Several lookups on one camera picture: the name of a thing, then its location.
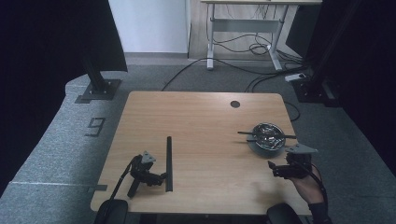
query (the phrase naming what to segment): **white desk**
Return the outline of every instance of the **white desk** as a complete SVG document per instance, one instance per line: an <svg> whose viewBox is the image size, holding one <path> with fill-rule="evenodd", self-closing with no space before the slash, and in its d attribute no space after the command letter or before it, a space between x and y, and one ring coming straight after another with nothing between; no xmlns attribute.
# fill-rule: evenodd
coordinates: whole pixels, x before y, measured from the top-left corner
<svg viewBox="0 0 396 224"><path fill-rule="evenodd" d="M285 22L286 13L289 5L319 5L322 0L201 0L203 3L210 4L211 17L209 32L209 45L207 50L207 69L213 69L213 33L214 32L241 32L241 33L273 33L274 39L268 52L276 70L282 70L276 54L276 45ZM280 19L276 20L225 20L215 18L215 4L233 5L283 5Z"/></svg>

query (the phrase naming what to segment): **tripod base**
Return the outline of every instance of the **tripod base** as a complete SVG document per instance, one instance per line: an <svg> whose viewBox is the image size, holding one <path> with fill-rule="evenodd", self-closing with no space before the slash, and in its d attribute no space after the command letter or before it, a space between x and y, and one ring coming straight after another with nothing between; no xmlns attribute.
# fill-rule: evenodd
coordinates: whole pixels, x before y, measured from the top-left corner
<svg viewBox="0 0 396 224"><path fill-rule="evenodd" d="M96 91L90 83L84 94L80 95L75 101L76 104L89 104L91 100L113 100L119 87L120 79L105 79L105 89L103 91Z"/></svg>
<svg viewBox="0 0 396 224"><path fill-rule="evenodd" d="M300 103L325 104L328 107L339 107L337 86L330 80L324 80L321 87L316 92L309 91L310 81L294 80L291 85L294 88L297 99Z"/></svg>

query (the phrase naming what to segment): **black rod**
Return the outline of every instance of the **black rod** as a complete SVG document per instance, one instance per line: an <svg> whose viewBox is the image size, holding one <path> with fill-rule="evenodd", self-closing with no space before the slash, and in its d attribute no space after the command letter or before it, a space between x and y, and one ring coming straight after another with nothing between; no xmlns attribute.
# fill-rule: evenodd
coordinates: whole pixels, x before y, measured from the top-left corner
<svg viewBox="0 0 396 224"><path fill-rule="evenodd" d="M297 139L295 135L285 135L285 134L278 134L278 133L248 133L248 132L238 132L240 134L252 134L252 135L260 135L265 137L279 137L279 138L292 138Z"/></svg>
<svg viewBox="0 0 396 224"><path fill-rule="evenodd" d="M173 191L172 137L166 138L166 192Z"/></svg>

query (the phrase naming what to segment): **black stick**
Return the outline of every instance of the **black stick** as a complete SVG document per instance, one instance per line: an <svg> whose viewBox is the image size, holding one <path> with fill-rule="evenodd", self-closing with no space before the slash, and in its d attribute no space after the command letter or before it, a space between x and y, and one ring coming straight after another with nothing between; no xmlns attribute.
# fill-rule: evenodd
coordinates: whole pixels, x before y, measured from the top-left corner
<svg viewBox="0 0 396 224"><path fill-rule="evenodd" d="M166 138L166 192L173 191L172 137Z"/></svg>

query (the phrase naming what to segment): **power strip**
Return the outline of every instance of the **power strip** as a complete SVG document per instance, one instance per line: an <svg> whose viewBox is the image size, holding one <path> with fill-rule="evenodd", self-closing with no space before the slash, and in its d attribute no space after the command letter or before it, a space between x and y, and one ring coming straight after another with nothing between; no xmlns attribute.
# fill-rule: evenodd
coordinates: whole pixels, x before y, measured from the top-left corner
<svg viewBox="0 0 396 224"><path fill-rule="evenodd" d="M304 73L299 73L299 74L294 74L294 75L290 75L290 76L286 76L285 80L287 82L293 81L293 80L297 80L297 79L301 79L301 78L305 78L306 75Z"/></svg>

